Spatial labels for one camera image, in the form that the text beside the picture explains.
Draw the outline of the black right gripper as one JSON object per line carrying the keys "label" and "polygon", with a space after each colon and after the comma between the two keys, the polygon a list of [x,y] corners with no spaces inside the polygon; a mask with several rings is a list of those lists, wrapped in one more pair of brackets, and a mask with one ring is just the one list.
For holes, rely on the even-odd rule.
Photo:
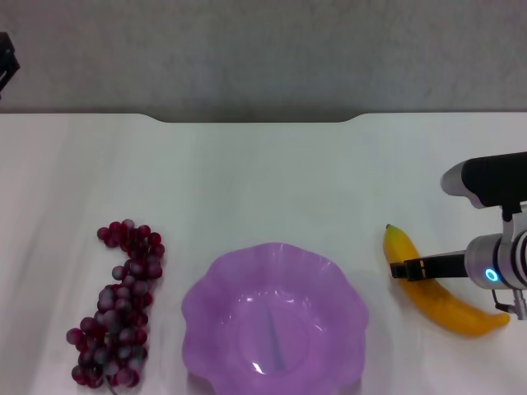
{"label": "black right gripper", "polygon": [[390,272],[394,279],[407,278],[408,281],[468,277],[464,265],[464,251],[414,258],[403,263],[391,263]]}

